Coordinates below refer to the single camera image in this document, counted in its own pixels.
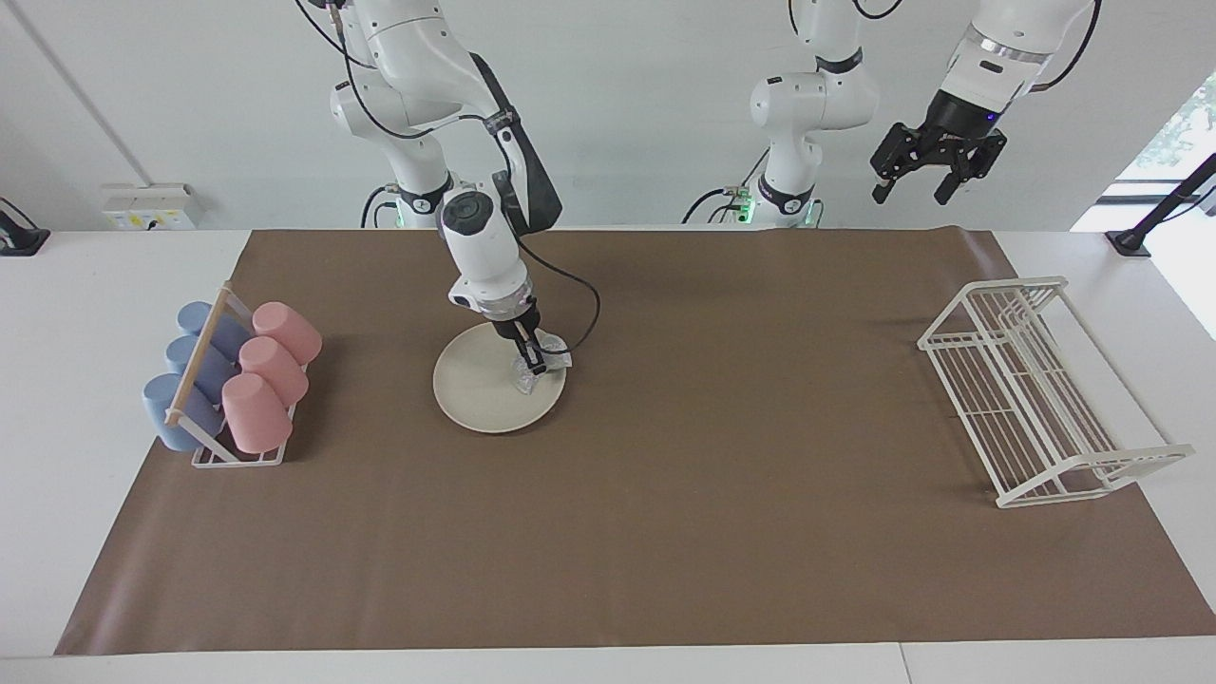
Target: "white wall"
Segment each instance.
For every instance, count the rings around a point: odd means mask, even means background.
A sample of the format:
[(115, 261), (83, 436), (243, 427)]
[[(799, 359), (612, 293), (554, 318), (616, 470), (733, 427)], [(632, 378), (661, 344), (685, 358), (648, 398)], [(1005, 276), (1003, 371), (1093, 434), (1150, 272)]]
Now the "white wall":
[[(340, 60), (292, 0), (0, 0), (0, 123), (27, 138), (24, 146), (9, 131), (0, 138), (0, 190), (44, 223), (101, 225), (88, 211), (96, 187), (129, 181), (133, 170), (95, 125), (89, 128), (72, 124), (79, 107), (49, 103), (64, 89), (28, 40), (9, 40), (6, 4), (45, 37), (139, 166), (158, 183), (196, 189), (210, 228), (351, 225), (367, 191), (388, 179), (378, 153), (330, 120)], [(975, 5), (906, 2), (863, 27), (885, 101), (871, 125), (823, 135), (827, 225), (1066, 230), (1216, 68), (1210, 0), (1108, 2), (1065, 85), (1006, 118), (1012, 142), (986, 181), (941, 208), (930, 197), (940, 172), (922, 172), (877, 207), (869, 156), (893, 122), (921, 122)], [(764, 148), (747, 113), (754, 84), (814, 66), (779, 0), (444, 7), (525, 116), (568, 207), (565, 224), (679, 220), (702, 191), (741, 180)], [(475, 124), (440, 139), (462, 175), (499, 161)]]

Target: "white wire rack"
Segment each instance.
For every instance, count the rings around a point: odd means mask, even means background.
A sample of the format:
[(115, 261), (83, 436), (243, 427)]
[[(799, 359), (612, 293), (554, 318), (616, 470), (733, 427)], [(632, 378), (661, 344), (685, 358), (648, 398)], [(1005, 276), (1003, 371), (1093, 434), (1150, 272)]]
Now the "white wire rack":
[(1057, 301), (1068, 307), (1136, 394), (1064, 293), (1066, 286), (1063, 277), (973, 282), (917, 343), (958, 410), (1002, 509), (1104, 497), (1194, 454), (1190, 445), (1120, 449), (1110, 437), (1074, 382), (1043, 309)]

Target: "window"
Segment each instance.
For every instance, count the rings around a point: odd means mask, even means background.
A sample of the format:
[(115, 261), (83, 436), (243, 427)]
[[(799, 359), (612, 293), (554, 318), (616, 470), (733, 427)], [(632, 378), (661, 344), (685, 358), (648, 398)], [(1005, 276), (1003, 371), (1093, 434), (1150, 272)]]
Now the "window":
[[(1216, 150), (1216, 73), (1173, 114), (1108, 196), (1165, 196)], [(1164, 181), (1154, 185), (1147, 181)]]

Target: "beige plate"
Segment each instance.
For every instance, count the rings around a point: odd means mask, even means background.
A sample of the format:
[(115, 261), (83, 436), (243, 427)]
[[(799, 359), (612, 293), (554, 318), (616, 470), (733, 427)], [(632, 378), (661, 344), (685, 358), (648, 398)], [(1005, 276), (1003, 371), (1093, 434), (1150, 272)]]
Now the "beige plate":
[(435, 361), (439, 408), (461, 427), (488, 434), (523, 430), (557, 404), (565, 369), (546, 372), (531, 396), (516, 389), (516, 346), (486, 323), (452, 340)]

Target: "blue cylinder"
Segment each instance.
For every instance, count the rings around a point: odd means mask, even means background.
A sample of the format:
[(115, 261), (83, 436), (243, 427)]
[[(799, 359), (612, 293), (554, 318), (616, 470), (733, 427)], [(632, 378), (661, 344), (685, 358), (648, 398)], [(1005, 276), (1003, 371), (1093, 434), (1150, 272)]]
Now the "blue cylinder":
[[(197, 335), (186, 335), (174, 340), (164, 352), (169, 372), (186, 375), (190, 355), (195, 353), (197, 346)], [(203, 392), (207, 400), (219, 404), (224, 397), (224, 383), (233, 377), (236, 377), (236, 366), (224, 358), (224, 354), (215, 346), (208, 344), (207, 351), (203, 352), (203, 361), (198, 366), (198, 375), (195, 376), (195, 387)]]
[[(176, 374), (161, 375), (143, 386), (143, 408), (156, 426), (157, 434), (164, 445), (174, 452), (193, 452), (202, 447), (198, 439), (186, 432), (181, 426), (169, 427), (164, 424), (165, 411), (173, 405), (173, 396), (178, 392), (181, 376)], [(208, 434), (215, 437), (224, 427), (224, 419), (215, 407), (207, 400), (207, 397), (197, 387), (191, 387), (190, 397), (186, 399), (185, 413), (191, 420), (198, 424)]]
[[(178, 327), (186, 335), (202, 335), (209, 315), (212, 315), (210, 304), (191, 302), (178, 312)], [(225, 313), (215, 326), (215, 333), (212, 335), (212, 347), (219, 349), (227, 360), (236, 363), (241, 357), (241, 347), (249, 340), (253, 340), (253, 333), (241, 325), (241, 321)]]

